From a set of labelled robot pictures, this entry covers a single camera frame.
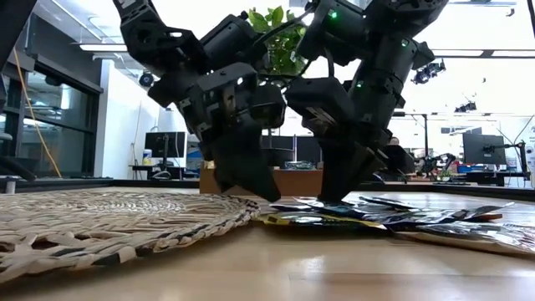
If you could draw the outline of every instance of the camera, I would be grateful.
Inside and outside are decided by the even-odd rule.
[[[462,105],[462,106],[460,106],[458,108],[455,108],[455,112],[454,113],[466,113],[466,112],[471,112],[471,111],[474,111],[474,110],[477,110],[476,103],[472,102],[472,101],[469,101],[468,104]]]
[[[140,85],[142,87],[150,88],[152,87],[153,83],[154,76],[152,76],[152,73],[149,71],[144,71],[143,74],[140,76]]]
[[[438,76],[439,73],[446,71],[444,59],[440,63],[431,63],[422,69],[416,71],[415,77],[410,81],[414,84],[427,84],[430,79]]]

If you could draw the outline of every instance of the table surface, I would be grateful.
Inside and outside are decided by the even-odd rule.
[[[430,193],[365,194],[420,207],[466,208],[507,202]],[[529,203],[518,202],[502,213],[505,222],[535,224],[535,207]],[[8,283],[0,287],[0,299],[531,301],[534,284],[535,262],[527,259],[395,239],[289,236],[251,225],[118,267]]]

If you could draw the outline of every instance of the white wall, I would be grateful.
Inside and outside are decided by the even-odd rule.
[[[160,106],[146,91],[105,60],[102,63],[95,176],[131,179],[129,165],[141,163],[145,133],[157,125]]]

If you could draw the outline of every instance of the window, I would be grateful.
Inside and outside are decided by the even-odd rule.
[[[54,165],[48,158],[39,138],[36,124],[48,147],[50,155],[62,176],[86,173],[93,170],[92,134],[66,129],[32,119],[24,119],[19,157],[34,160],[35,172],[40,176],[56,176]]]
[[[82,129],[91,126],[89,95],[59,80],[39,72],[29,74],[28,97],[36,117]]]
[[[94,133],[98,98],[63,84],[61,79],[33,72],[23,74],[35,115],[23,97],[19,77],[2,75],[8,101],[0,115],[0,132],[12,140],[0,140],[0,155],[15,156],[37,176],[56,176],[37,127],[62,176],[92,176]]]

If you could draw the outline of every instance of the ceiling light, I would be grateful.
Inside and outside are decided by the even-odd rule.
[[[95,52],[95,53],[102,53],[102,52],[108,52],[108,53],[120,53],[120,52],[128,52],[126,49],[126,45],[124,44],[80,44],[80,48],[83,51],[89,51],[89,52]]]
[[[497,50],[492,56],[497,57],[522,57],[522,58],[535,58],[535,51],[511,51],[511,50]]]
[[[478,57],[483,54],[483,50],[446,50],[446,49],[437,49],[433,50],[433,54],[437,58],[440,57],[450,57],[450,56],[467,56],[467,57]]]

